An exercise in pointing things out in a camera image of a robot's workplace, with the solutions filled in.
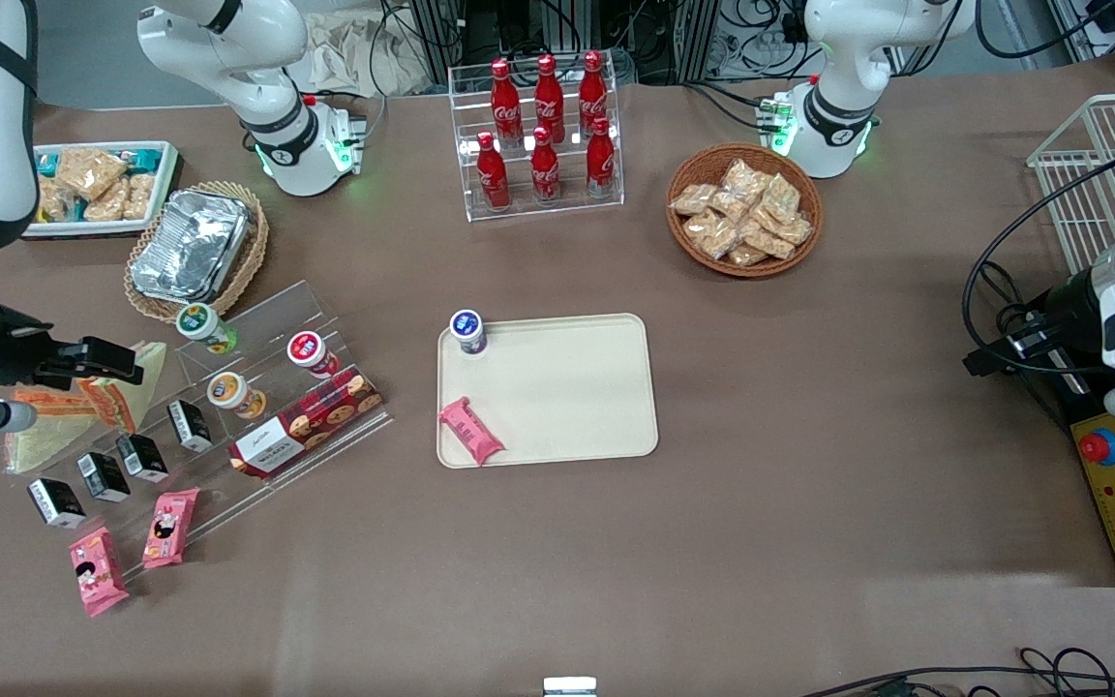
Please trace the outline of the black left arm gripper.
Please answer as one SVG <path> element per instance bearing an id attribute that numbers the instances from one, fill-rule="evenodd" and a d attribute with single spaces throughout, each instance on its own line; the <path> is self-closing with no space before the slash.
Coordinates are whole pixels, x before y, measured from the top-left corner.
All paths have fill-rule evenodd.
<path id="1" fill-rule="evenodd" d="M 1089 272 L 1079 272 L 1034 297 L 1004 308 L 1006 343 L 964 354 L 973 377 L 1022 372 L 1103 374 L 1101 304 Z"/>

